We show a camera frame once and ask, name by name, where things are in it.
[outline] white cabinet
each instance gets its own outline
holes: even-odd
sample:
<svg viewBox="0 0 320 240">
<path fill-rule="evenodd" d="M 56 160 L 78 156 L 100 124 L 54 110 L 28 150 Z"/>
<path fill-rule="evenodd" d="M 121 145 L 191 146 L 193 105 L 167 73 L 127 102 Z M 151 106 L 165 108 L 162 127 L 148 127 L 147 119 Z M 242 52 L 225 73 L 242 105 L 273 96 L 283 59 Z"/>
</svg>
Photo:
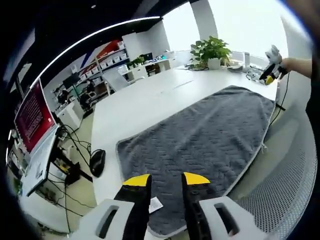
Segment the white cabinet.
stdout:
<svg viewBox="0 0 320 240">
<path fill-rule="evenodd" d="M 169 64 L 170 64 L 170 68 L 172 69 L 177 68 L 181 65 L 179 60 L 176 57 L 169 58 Z"/>
<path fill-rule="evenodd" d="M 80 127 L 84 114 L 85 112 L 78 100 L 74 100 L 62 109 L 57 116 L 63 124 L 70 126 L 73 130 L 77 130 Z"/>
<path fill-rule="evenodd" d="M 144 66 L 139 66 L 139 67 L 134 68 L 132 70 L 132 73 L 133 73 L 134 79 L 139 79 L 139 78 L 142 78 L 142 77 L 145 77 L 145 78 L 148 77 L 147 70 L 146 70 L 146 68 Z"/>
<path fill-rule="evenodd" d="M 143 65 L 130 70 L 127 74 L 128 74 L 129 81 L 139 79 L 142 77 L 144 78 L 148 77 L 146 67 Z"/>
</svg>

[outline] ceiling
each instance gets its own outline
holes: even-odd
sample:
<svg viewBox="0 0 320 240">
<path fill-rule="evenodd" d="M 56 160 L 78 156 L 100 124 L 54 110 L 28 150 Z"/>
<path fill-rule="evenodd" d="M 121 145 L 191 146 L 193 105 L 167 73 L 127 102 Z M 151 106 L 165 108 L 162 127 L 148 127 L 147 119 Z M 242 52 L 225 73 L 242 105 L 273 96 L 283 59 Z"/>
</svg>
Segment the ceiling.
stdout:
<svg viewBox="0 0 320 240">
<path fill-rule="evenodd" d="M 21 85 L 30 85 L 39 73 L 63 50 L 83 37 L 107 26 L 140 17 L 163 16 L 186 0 L 49 0 L 46 4 L 31 3 L 17 28 L 35 29 L 35 42 L 22 58 L 14 76 L 25 63 L 32 63 Z M 161 19 L 145 20 L 121 25 L 99 33 L 78 44 L 59 58 L 41 76 L 42 85 L 63 70 L 68 64 L 88 51 L 132 32 L 144 32 Z"/>
</svg>

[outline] red screen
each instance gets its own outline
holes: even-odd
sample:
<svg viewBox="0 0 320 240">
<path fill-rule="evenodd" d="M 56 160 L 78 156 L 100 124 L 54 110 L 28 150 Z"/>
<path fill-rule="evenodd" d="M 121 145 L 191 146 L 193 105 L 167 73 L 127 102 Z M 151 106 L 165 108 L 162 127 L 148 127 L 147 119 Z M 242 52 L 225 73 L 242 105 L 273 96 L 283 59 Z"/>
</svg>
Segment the red screen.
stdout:
<svg viewBox="0 0 320 240">
<path fill-rule="evenodd" d="M 14 123 L 29 153 L 46 131 L 55 124 L 39 80 L 25 96 Z"/>
</svg>

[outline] gray towel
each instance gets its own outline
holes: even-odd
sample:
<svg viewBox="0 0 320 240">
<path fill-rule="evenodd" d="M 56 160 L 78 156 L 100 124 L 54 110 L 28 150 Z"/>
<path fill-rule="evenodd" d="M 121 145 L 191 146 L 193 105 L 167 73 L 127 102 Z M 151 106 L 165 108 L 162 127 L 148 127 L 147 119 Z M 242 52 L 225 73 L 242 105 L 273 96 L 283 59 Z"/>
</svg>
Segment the gray towel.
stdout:
<svg viewBox="0 0 320 240">
<path fill-rule="evenodd" d="M 258 93 L 229 86 L 118 143 L 123 180 L 151 174 L 151 197 L 163 204 L 150 215 L 152 234 L 167 238 L 186 224 L 182 172 L 209 179 L 216 197 L 229 190 L 258 153 L 274 108 Z"/>
</svg>

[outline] storage bin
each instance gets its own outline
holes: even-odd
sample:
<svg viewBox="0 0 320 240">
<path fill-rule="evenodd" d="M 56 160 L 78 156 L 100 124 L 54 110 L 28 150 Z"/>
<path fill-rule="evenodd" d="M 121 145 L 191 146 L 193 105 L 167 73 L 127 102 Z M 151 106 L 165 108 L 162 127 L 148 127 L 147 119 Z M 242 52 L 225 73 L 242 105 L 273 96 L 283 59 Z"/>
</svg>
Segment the storage bin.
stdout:
<svg viewBox="0 0 320 240">
<path fill-rule="evenodd" d="M 99 72 L 99 69 L 98 69 L 97 66 L 95 66 L 94 68 L 92 68 L 91 71 L 92 71 L 93 74 L 96 74 L 97 72 Z"/>
<path fill-rule="evenodd" d="M 125 60 L 125 59 L 127 59 L 128 57 L 127 57 L 127 54 L 124 53 L 124 54 L 121 54 L 121 55 L 120 55 L 120 58 L 121 58 L 121 60 Z"/>
<path fill-rule="evenodd" d="M 87 71 L 87 72 L 85 73 L 85 75 L 86 75 L 87 78 L 89 78 L 89 77 L 91 77 L 91 76 L 93 75 L 93 73 L 92 73 L 91 70 L 89 70 L 89 71 Z"/>
<path fill-rule="evenodd" d="M 120 56 L 114 57 L 114 58 L 113 58 L 113 61 L 114 61 L 115 63 L 120 62 Z"/>
<path fill-rule="evenodd" d="M 112 59 L 111 59 L 111 60 L 106 61 L 106 64 L 107 64 L 108 66 L 111 66 L 112 64 L 114 64 L 114 62 L 113 62 Z"/>
<path fill-rule="evenodd" d="M 124 43 L 124 41 L 120 41 L 120 42 L 118 42 L 117 44 L 118 44 L 119 49 L 124 49 L 124 48 L 125 48 L 125 43 Z"/>
<path fill-rule="evenodd" d="M 105 68 L 107 67 L 107 64 L 106 64 L 105 62 L 102 62 L 102 63 L 100 64 L 100 67 L 101 67 L 102 69 L 105 69 Z"/>
</svg>

